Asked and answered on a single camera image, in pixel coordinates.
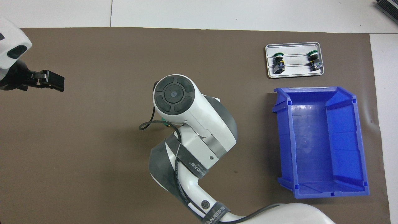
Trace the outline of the brown table mat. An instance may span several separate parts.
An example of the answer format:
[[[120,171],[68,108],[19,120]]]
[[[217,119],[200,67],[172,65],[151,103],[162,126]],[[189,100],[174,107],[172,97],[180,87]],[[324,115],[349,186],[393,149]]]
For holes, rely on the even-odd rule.
[[[366,34],[23,28],[34,71],[65,77],[64,92],[0,91],[2,224],[174,224],[200,221],[151,177],[151,149],[172,130],[152,124],[152,88],[188,76],[219,98],[237,144],[200,180],[233,214],[307,203],[337,224],[390,224],[370,37]],[[318,42],[324,74],[269,78],[268,44]],[[357,96],[369,196],[295,199],[280,186],[275,88],[341,86]]]

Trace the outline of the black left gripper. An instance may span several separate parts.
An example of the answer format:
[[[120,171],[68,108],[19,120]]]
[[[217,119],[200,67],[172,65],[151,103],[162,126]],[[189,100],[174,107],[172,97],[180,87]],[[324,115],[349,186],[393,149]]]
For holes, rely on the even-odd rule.
[[[9,68],[5,77],[0,81],[0,90],[9,91],[14,89],[27,90],[27,87],[33,85],[33,78],[39,82],[34,85],[36,88],[50,88],[64,92],[65,78],[50,70],[32,72],[22,60],[17,60]]]

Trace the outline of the grey metal tray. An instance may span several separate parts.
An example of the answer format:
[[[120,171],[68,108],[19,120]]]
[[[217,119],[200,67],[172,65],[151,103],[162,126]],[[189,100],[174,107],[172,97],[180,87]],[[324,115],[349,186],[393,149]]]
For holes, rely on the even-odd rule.
[[[318,50],[319,59],[323,68],[317,71],[311,71],[308,60],[308,53],[312,50]],[[288,78],[288,77],[308,77],[320,76],[324,74],[324,63],[322,61],[322,52],[320,43],[287,43],[287,44],[268,44],[264,48],[267,72],[269,78]],[[281,74],[273,74],[274,54],[282,52],[285,61],[285,70]]]

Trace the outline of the grey ribbed device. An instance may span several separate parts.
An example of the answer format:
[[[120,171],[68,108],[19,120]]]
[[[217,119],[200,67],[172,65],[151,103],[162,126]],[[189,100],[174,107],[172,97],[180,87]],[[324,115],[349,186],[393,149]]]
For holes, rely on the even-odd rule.
[[[376,0],[375,6],[398,24],[398,0]]]

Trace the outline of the blue plastic storage bin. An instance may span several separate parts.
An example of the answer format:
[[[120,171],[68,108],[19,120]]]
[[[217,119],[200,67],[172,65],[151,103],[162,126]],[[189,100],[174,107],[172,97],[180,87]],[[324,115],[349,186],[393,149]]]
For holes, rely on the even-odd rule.
[[[340,86],[274,92],[279,184],[296,199],[369,195],[356,95]]]

